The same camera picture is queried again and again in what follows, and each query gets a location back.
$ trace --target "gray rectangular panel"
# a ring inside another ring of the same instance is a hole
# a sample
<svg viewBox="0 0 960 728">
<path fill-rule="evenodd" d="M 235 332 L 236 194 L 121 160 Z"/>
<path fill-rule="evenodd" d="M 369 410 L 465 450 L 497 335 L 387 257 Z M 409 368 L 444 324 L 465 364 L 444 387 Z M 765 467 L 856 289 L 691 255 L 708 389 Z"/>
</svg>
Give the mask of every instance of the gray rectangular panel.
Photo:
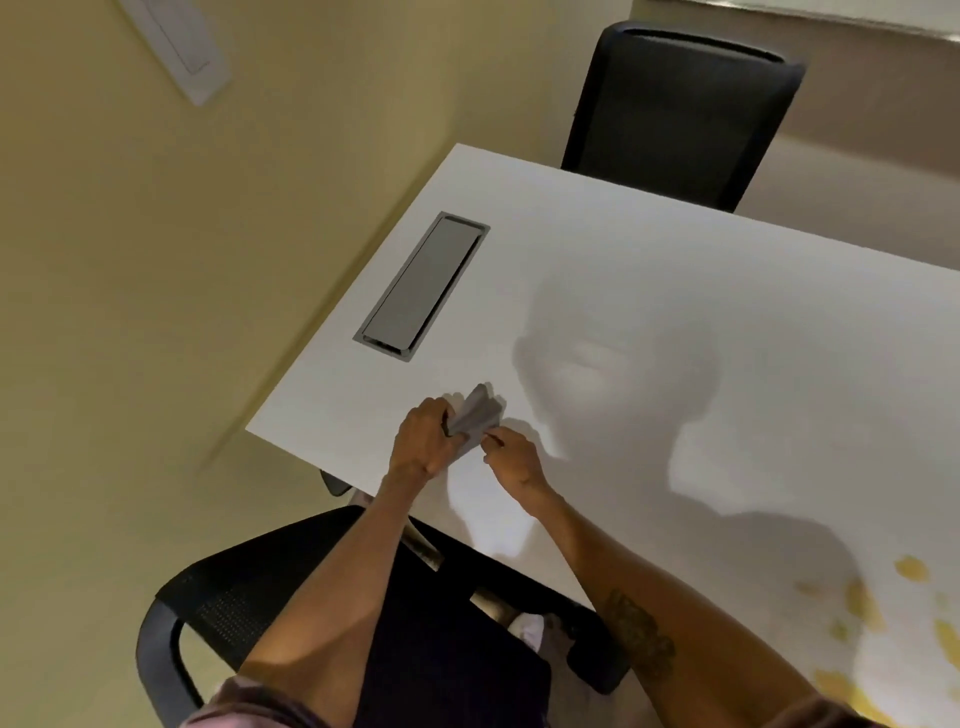
<svg viewBox="0 0 960 728">
<path fill-rule="evenodd" d="M 488 229 L 442 212 L 354 340 L 409 361 Z"/>
</svg>

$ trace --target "hand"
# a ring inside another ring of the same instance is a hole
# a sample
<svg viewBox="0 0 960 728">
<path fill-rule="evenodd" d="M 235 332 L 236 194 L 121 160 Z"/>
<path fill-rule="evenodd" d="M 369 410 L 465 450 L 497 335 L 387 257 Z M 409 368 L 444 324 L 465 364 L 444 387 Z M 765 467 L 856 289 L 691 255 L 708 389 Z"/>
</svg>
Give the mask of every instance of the hand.
<svg viewBox="0 0 960 728">
<path fill-rule="evenodd" d="M 453 407 L 442 397 L 428 397 L 410 410 L 394 438 L 391 473 L 420 473 L 426 483 L 444 470 L 468 439 L 464 433 L 453 437 L 444 434 L 444 418 L 452 414 Z"/>
<path fill-rule="evenodd" d="M 553 494 L 546 482 L 537 446 L 509 427 L 487 430 L 480 447 L 503 489 L 534 518 L 542 503 Z"/>
</svg>

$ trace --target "white table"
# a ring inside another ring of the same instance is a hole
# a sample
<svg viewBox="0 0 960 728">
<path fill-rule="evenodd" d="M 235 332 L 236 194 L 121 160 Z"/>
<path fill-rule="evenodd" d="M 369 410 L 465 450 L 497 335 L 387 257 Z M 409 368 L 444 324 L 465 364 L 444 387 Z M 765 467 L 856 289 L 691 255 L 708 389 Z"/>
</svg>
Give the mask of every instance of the white table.
<svg viewBox="0 0 960 728">
<path fill-rule="evenodd" d="M 441 211 L 490 232 L 412 360 L 353 341 Z M 248 429 L 375 493 L 407 410 L 479 381 L 571 503 L 805 674 L 958 723 L 960 274 L 458 146 Z M 481 457 L 414 515 L 585 601 Z"/>
</svg>

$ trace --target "forearm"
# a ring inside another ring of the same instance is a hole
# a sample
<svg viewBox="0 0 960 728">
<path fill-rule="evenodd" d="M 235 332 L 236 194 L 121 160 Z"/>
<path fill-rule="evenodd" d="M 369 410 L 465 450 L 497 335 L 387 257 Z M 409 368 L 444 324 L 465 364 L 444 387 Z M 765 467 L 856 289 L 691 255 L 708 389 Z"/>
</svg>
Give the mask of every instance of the forearm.
<svg viewBox="0 0 960 728">
<path fill-rule="evenodd" d="M 426 475 L 391 472 L 307 577 L 240 673 L 302 701 L 333 728 L 353 722 L 403 526 Z"/>
<path fill-rule="evenodd" d="M 627 649 L 668 726 L 759 726 L 813 692 L 763 640 L 552 491 L 534 515 Z"/>
</svg>

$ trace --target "sleeve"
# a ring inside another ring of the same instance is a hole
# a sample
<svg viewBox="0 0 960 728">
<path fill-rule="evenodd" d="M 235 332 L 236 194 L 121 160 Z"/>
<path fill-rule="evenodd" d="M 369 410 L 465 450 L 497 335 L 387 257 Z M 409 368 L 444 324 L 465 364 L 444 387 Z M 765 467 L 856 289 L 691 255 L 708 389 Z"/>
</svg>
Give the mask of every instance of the sleeve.
<svg viewBox="0 0 960 728">
<path fill-rule="evenodd" d="M 329 728 L 309 708 L 249 678 L 229 678 L 180 728 Z"/>
<path fill-rule="evenodd" d="M 787 708 L 764 728 L 883 728 L 852 708 L 812 695 Z"/>
</svg>

